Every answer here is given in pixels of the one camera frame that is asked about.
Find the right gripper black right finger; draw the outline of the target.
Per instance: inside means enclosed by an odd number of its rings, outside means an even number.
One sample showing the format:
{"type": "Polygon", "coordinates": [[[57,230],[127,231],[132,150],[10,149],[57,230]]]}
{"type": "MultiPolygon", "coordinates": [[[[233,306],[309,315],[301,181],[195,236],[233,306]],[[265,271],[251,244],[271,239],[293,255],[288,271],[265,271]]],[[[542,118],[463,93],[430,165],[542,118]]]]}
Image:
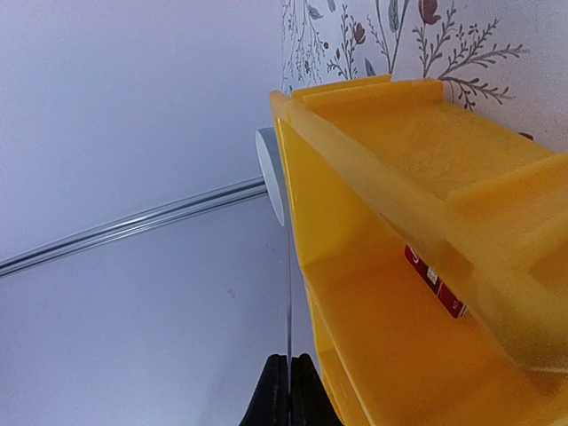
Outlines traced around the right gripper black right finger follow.
{"type": "Polygon", "coordinates": [[[292,358],[290,404],[294,426],[343,425],[307,353],[292,358]]]}

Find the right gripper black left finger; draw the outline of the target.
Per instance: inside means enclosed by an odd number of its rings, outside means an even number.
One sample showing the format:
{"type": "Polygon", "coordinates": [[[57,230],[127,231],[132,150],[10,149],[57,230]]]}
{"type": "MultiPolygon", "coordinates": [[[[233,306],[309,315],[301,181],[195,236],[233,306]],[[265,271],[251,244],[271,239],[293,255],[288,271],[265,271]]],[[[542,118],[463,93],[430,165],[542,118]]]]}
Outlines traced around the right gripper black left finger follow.
{"type": "Polygon", "coordinates": [[[285,426],[288,424],[288,360],[272,354],[258,379],[240,426],[285,426]]]}

